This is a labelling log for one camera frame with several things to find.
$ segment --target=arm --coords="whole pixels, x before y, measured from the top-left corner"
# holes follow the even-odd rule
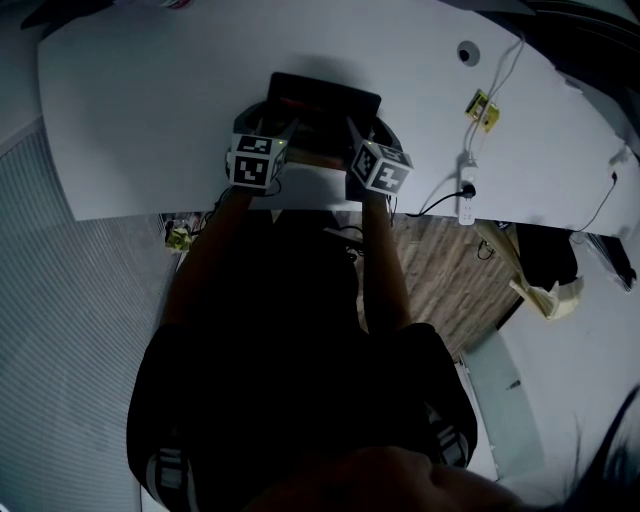
[[[367,192],[362,207],[364,304],[369,332],[390,334],[411,324],[409,294],[396,253],[386,198]]]
[[[161,324],[193,325],[224,271],[231,243],[251,205],[250,190],[233,187],[207,222],[173,279]]]

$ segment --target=white tabletop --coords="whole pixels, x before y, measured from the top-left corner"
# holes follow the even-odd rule
[[[463,40],[476,67],[457,58]],[[206,210],[226,187],[234,118],[266,98],[275,71],[382,96],[380,117],[416,171],[398,211],[455,190],[469,126],[464,109],[487,91],[517,38],[476,13],[436,0],[195,0],[183,11],[111,8],[39,47],[45,125],[78,220]],[[497,98],[500,120],[479,154],[479,218],[581,227],[611,179],[621,147],[604,119],[540,54],[526,47]],[[480,148],[483,136],[474,143]],[[640,217],[640,171],[619,182],[592,225],[624,234]],[[289,169],[281,195],[259,206],[358,209],[344,174]],[[455,201],[434,213],[453,215]]]

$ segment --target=wall outlet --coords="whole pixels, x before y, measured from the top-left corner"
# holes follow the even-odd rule
[[[467,162],[460,168],[460,190],[467,183],[471,183],[478,190],[477,181],[478,165],[475,162]],[[471,226],[476,221],[473,208],[473,199],[458,197],[458,223],[462,226]]]

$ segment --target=wooden floor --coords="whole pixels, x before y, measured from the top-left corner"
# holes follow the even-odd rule
[[[340,212],[336,218],[341,226],[362,225],[359,212]],[[488,261],[478,259],[482,239],[473,227],[460,226],[457,219],[397,215],[393,231],[413,319],[433,325],[457,359],[483,333],[495,328],[518,299],[509,286],[511,272],[498,255]],[[483,249],[481,256],[486,255]],[[366,330],[363,263],[358,258],[358,314]]]

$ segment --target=round hole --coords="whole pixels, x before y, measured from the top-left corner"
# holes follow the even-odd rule
[[[471,41],[463,41],[458,45],[458,58],[469,67],[473,67],[480,62],[480,49]]]

